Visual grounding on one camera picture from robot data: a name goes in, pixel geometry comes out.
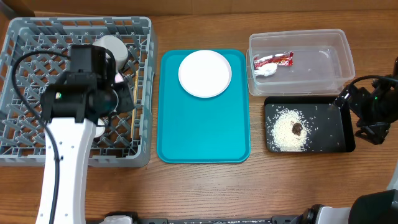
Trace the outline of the pink small bowl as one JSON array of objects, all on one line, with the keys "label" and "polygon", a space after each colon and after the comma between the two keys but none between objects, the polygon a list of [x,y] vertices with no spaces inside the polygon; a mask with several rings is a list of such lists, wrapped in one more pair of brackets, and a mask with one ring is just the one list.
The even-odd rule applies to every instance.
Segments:
[{"label": "pink small bowl", "polygon": [[115,83],[122,83],[124,81],[124,78],[120,73],[117,73],[115,74],[114,81]]}]

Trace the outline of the wooden chopstick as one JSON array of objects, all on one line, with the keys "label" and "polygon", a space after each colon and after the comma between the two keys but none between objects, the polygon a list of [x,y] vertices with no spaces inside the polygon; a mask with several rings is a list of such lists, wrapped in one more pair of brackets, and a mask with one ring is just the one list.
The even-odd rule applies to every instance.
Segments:
[{"label": "wooden chopstick", "polygon": [[134,91],[133,91],[133,102],[134,102],[134,106],[136,106],[136,99],[137,99],[137,91],[138,91],[138,81],[139,81],[139,70],[136,70],[135,73],[135,80],[134,80]]},{"label": "wooden chopstick", "polygon": [[134,108],[131,113],[131,132],[130,132],[131,140],[134,139],[135,116],[136,116],[136,109]]}]

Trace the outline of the white cup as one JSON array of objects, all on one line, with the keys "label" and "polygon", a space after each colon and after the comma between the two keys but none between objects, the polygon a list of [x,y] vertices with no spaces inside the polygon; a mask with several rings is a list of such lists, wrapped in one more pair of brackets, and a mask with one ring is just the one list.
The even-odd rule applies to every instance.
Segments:
[{"label": "white cup", "polygon": [[96,126],[96,131],[95,131],[95,138],[101,137],[104,132],[105,132],[106,126],[105,123],[102,119],[98,120],[98,124]]}]

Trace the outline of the grey bowl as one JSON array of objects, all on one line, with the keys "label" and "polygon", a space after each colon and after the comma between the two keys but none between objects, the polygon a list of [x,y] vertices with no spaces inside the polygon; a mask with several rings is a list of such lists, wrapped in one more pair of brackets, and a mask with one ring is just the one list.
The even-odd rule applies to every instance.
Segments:
[{"label": "grey bowl", "polygon": [[93,42],[93,45],[103,47],[111,51],[116,62],[116,71],[120,71],[129,56],[128,49],[119,38],[105,35]]}]

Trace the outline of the brown food scrap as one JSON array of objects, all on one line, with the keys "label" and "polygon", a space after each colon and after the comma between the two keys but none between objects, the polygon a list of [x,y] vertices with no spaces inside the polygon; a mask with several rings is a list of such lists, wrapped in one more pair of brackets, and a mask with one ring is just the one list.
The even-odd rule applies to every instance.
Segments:
[{"label": "brown food scrap", "polygon": [[303,131],[303,126],[301,123],[294,123],[292,126],[292,133],[294,135],[300,136]]}]

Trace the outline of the white rice pile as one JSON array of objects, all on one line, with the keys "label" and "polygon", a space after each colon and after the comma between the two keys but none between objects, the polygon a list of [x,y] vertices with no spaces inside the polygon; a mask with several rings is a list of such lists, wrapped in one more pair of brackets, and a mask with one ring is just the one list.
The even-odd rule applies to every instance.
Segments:
[{"label": "white rice pile", "polygon": [[[267,116],[266,131],[269,137],[269,149],[276,152],[305,152],[309,148],[312,126],[310,121],[298,109],[271,105],[273,115]],[[294,123],[301,123],[303,131],[300,136],[292,133]]]}]

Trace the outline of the red snack wrapper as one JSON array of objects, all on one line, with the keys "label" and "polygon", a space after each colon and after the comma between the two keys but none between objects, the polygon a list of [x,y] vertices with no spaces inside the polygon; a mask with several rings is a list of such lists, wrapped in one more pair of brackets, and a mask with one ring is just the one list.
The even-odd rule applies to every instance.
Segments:
[{"label": "red snack wrapper", "polygon": [[292,66],[294,52],[284,52],[281,54],[269,55],[261,58],[254,58],[254,69],[257,70],[265,64],[275,63],[277,66]]}]

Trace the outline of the white tissue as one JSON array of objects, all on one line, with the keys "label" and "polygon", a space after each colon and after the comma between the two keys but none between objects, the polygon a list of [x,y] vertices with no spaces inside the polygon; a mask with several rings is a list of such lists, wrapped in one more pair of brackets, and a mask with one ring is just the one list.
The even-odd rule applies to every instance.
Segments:
[{"label": "white tissue", "polygon": [[275,74],[278,65],[276,63],[266,63],[254,71],[255,76],[268,77]]}]

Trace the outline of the large white plate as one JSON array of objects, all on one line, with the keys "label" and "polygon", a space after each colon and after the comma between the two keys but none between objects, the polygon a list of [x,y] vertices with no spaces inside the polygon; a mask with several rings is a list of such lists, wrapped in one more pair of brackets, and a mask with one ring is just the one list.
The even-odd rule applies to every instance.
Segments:
[{"label": "large white plate", "polygon": [[220,53],[197,50],[182,60],[178,80],[187,93],[199,98],[212,98],[227,89],[232,80],[232,69]]}]

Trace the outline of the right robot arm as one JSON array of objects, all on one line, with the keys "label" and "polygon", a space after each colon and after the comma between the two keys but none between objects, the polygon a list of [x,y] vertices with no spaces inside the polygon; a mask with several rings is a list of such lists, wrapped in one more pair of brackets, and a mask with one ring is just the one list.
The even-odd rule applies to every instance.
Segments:
[{"label": "right robot arm", "polygon": [[[390,75],[367,75],[353,80],[333,102],[348,106],[359,118],[356,136],[382,144],[397,121],[397,62]],[[388,190],[360,196],[351,207],[313,205],[290,223],[397,223],[397,177]]]}]

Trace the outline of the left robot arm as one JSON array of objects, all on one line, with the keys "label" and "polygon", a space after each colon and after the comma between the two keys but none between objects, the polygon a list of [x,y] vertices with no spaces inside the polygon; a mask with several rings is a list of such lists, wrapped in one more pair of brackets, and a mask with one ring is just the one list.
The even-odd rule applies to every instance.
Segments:
[{"label": "left robot arm", "polygon": [[37,223],[85,223],[88,159],[98,120],[135,108],[128,82],[117,79],[124,44],[73,45],[70,68],[40,97],[45,169]]}]

